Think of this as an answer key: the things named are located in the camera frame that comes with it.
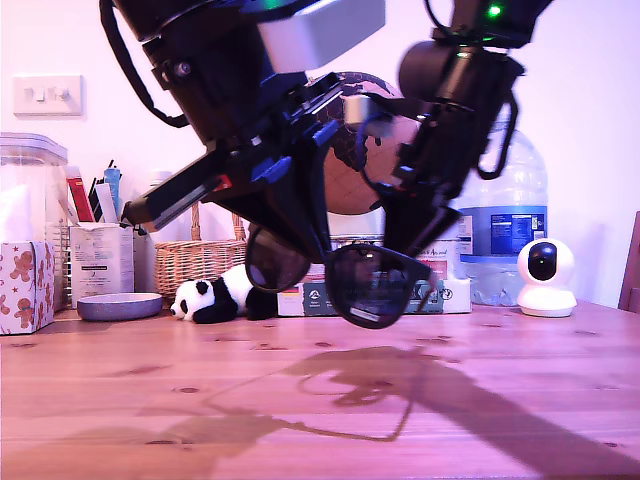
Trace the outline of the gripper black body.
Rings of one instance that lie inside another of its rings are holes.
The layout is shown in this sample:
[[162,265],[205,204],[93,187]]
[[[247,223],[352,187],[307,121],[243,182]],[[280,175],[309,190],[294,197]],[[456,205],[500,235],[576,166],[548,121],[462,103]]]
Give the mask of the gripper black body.
[[338,74],[311,80],[303,72],[277,73],[255,37],[192,44],[155,37],[142,48],[158,83],[183,112],[164,117],[164,122],[191,126],[206,152],[128,202],[124,216],[129,223],[160,229],[208,193],[230,188],[236,179],[274,183],[299,144],[325,148],[324,193],[324,158],[338,124],[319,112],[340,96]]

